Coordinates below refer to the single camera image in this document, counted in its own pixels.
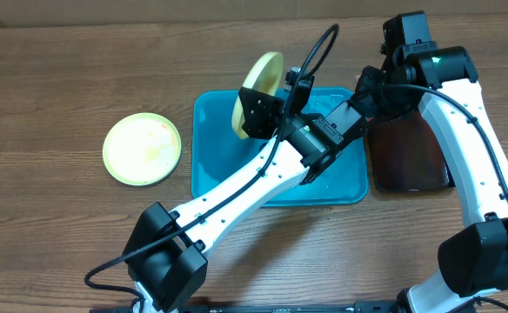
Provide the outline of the yellow-green plate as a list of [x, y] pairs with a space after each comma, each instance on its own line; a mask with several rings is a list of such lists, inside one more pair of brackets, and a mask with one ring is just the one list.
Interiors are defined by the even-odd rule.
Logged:
[[109, 174], [129, 186], [149, 186], [177, 167], [182, 141], [166, 117], [142, 112], [117, 122], [104, 139], [102, 157]]
[[[281, 52], [266, 52], [255, 62], [242, 86], [274, 96], [281, 81], [283, 67], [284, 57]], [[231, 127], [240, 139], [248, 137], [242, 129], [244, 121], [244, 109], [240, 97], [237, 97], [232, 111]]]

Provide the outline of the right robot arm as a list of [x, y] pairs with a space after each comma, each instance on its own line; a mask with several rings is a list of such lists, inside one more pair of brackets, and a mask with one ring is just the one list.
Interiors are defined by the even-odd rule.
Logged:
[[373, 123], [419, 112], [451, 172], [465, 225], [440, 244], [437, 272], [402, 290], [393, 309], [468, 310], [508, 290], [508, 160], [466, 49], [439, 48], [421, 11], [393, 17], [383, 31], [384, 63], [364, 69], [349, 104]]

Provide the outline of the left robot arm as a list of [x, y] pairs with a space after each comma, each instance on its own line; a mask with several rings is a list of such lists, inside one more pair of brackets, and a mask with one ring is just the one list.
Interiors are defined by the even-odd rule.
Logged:
[[134, 312], [172, 312], [204, 283], [209, 254], [254, 210], [298, 185], [311, 183], [357, 139], [363, 116], [342, 102], [327, 116], [289, 112], [281, 100], [249, 88], [239, 91], [246, 125], [278, 123], [270, 141], [243, 168], [203, 196], [168, 211], [152, 204], [138, 218], [124, 247], [136, 286]]

